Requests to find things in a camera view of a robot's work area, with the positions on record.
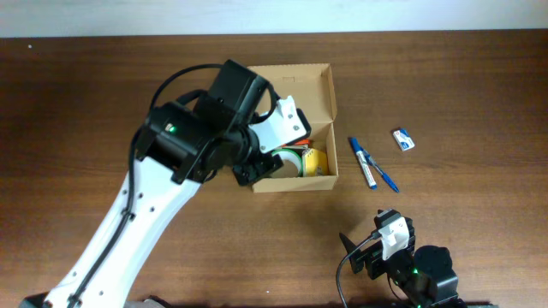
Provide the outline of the green tape roll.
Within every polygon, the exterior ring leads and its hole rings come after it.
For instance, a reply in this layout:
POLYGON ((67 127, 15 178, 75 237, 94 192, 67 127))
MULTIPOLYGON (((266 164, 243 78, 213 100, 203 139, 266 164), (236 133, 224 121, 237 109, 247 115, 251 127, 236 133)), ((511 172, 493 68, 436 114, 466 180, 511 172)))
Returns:
POLYGON ((271 174, 271 178, 295 178, 302 176, 302 159, 293 150, 279 149, 273 152, 283 162, 283 166, 271 174))

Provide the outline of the blue ballpoint pen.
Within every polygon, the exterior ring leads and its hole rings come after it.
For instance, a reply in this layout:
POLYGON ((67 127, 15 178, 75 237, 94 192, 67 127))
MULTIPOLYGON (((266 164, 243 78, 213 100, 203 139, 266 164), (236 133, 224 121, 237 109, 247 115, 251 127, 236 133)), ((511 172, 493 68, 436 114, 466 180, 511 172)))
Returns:
POLYGON ((369 154, 368 151, 365 149, 362 149, 366 161, 380 174, 383 181, 396 193, 399 193, 400 190, 397 187, 396 183, 381 169, 381 167, 377 164, 377 162, 373 159, 373 157, 369 154))

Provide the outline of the small white blue box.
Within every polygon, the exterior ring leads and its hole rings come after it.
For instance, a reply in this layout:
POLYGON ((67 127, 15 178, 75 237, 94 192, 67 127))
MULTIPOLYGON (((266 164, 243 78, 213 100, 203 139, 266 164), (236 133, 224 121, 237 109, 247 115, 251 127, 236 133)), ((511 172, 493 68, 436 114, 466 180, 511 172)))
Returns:
POLYGON ((408 131, 403 128, 396 129, 392 132, 392 135, 400 147, 401 151, 409 151, 415 148, 415 143, 411 139, 408 131))

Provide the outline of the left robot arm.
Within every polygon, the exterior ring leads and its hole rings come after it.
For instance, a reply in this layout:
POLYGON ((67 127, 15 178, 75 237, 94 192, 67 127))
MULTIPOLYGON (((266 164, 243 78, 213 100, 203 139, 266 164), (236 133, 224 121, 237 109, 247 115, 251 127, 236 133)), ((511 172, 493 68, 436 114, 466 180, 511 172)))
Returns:
POLYGON ((73 269, 45 293, 24 298, 22 307, 122 307, 144 262, 170 221, 225 166, 241 186, 280 169, 280 157, 262 149, 253 127, 273 85, 228 60, 207 90, 197 89, 161 106, 151 104, 128 153, 120 192, 73 269))

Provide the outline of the red stapler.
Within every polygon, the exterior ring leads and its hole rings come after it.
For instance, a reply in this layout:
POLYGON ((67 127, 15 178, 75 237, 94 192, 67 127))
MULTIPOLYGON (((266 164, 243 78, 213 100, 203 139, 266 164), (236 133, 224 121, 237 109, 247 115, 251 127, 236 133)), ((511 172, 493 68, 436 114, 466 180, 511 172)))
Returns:
POLYGON ((309 146, 312 143, 309 139, 303 139, 300 141, 295 142, 295 146, 309 146))

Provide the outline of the yellow sticky note pad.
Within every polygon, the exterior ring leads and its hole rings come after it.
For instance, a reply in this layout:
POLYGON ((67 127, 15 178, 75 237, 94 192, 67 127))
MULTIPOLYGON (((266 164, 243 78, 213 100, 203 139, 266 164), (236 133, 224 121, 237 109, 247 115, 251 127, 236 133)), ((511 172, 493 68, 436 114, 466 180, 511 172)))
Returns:
POLYGON ((325 152, 308 148, 303 151, 301 158, 304 177, 324 176, 329 174, 328 157, 325 152))

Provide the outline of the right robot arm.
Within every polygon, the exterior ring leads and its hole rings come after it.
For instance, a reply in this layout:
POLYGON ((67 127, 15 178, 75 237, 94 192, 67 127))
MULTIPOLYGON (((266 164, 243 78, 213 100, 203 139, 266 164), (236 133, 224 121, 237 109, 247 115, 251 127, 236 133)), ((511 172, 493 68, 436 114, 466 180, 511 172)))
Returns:
POLYGON ((336 284, 344 306, 340 275, 343 265, 350 264, 353 273, 364 270, 372 280, 382 275, 389 285, 399 287, 407 296, 407 307, 465 307, 457 292, 458 276, 453 270, 450 251, 441 246, 415 246, 413 220, 399 211, 379 210, 374 217, 375 229, 362 242, 355 244, 345 234, 339 238, 346 255, 337 266, 336 284))

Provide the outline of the blue whiteboard marker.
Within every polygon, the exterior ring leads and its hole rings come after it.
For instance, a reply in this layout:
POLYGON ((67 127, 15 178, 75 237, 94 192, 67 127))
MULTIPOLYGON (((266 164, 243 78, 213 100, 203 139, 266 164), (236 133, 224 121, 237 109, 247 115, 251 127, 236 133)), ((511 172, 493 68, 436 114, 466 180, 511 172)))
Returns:
POLYGON ((369 169, 369 164, 366 160, 365 152, 363 148, 360 146, 359 142, 356 138, 350 138, 349 143, 354 151, 354 154, 357 158, 357 161, 362 169, 362 172, 365 176, 367 185, 370 189, 376 190, 377 189, 377 182, 374 180, 371 170, 369 169))

